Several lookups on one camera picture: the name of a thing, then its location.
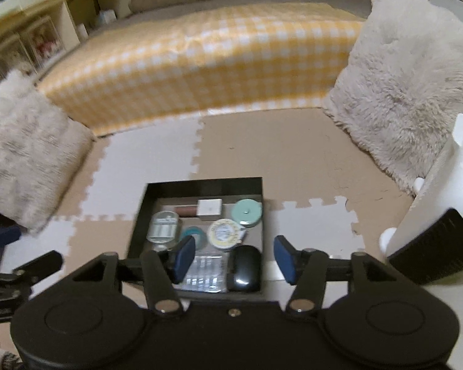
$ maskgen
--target black computer mouse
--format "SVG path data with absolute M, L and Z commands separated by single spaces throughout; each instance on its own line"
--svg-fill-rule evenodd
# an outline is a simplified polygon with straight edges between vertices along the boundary
M 261 252 L 250 245 L 235 246 L 230 251 L 227 289 L 230 292 L 256 292 L 261 289 Z

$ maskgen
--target black bristle pad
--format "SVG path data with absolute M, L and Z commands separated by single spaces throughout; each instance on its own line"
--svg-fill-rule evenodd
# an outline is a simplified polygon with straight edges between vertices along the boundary
M 389 262 L 416 284 L 463 270 L 463 217 L 454 208 L 399 251 Z

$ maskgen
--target round tape measure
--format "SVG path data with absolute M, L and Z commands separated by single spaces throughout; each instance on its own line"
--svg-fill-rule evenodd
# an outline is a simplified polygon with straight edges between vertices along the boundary
M 209 243 L 218 249 L 232 248 L 241 242 L 244 235 L 244 227 L 229 218 L 216 220 L 207 231 Z
M 202 229 L 199 227 L 189 227 L 184 229 L 184 231 L 180 235 L 180 241 L 184 239 L 186 236 L 191 235 L 195 239 L 195 250 L 200 250 L 206 244 L 206 234 Z
M 231 210 L 233 220 L 246 228 L 255 227 L 262 217 L 262 207 L 254 199 L 242 199 Z

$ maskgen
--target brown cylinder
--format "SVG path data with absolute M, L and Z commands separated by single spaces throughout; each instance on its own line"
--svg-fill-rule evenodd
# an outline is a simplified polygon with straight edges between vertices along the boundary
M 179 206 L 175 207 L 174 212 L 180 217 L 197 217 L 198 207 L 197 206 Z

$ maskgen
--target white box on shelf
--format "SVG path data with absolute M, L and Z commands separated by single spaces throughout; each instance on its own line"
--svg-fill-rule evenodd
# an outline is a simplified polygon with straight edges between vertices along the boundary
M 203 221 L 215 221 L 221 218 L 222 199 L 199 199 L 198 217 Z

